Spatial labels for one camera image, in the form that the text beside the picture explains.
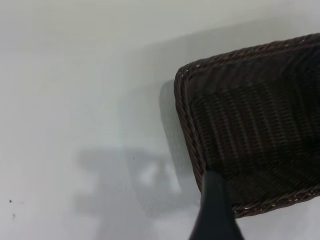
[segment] black object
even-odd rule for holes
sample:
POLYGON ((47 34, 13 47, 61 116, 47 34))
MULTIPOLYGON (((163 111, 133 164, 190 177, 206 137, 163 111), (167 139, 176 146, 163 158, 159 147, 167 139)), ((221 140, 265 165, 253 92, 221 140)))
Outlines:
POLYGON ((223 178, 214 171, 205 172, 201 192, 201 208, 190 240, 244 240, 223 178))

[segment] white wall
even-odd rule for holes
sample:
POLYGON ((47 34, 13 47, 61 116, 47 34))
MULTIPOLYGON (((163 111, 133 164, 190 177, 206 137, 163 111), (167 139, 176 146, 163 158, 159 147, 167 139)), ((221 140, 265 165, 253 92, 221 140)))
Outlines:
MULTIPOLYGON (((0 3, 0 239, 186 240, 200 202, 173 78, 320 32, 316 0, 0 3)), ((320 199, 238 221, 316 240, 320 199)))

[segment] wicker basket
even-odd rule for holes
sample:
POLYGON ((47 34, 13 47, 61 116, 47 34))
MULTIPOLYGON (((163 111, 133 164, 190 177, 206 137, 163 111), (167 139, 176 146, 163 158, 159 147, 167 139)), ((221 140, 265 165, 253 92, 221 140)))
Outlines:
POLYGON ((236 218, 320 195, 320 34, 189 63, 174 95, 199 189, 221 174, 236 218))

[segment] basket weave pattern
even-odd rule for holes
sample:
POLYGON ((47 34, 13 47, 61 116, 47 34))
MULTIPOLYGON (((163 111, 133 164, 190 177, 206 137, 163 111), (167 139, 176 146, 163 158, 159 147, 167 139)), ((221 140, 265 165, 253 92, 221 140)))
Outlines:
POLYGON ((199 189, 221 174, 237 218, 320 195, 320 34, 189 63, 174 95, 199 189))

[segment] brown wicker basket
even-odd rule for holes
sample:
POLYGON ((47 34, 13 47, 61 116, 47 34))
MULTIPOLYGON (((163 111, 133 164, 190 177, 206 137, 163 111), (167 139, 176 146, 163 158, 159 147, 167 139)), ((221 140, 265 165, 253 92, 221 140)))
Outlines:
POLYGON ((320 34, 189 63, 174 95, 199 189, 221 174, 236 218, 320 195, 320 34))

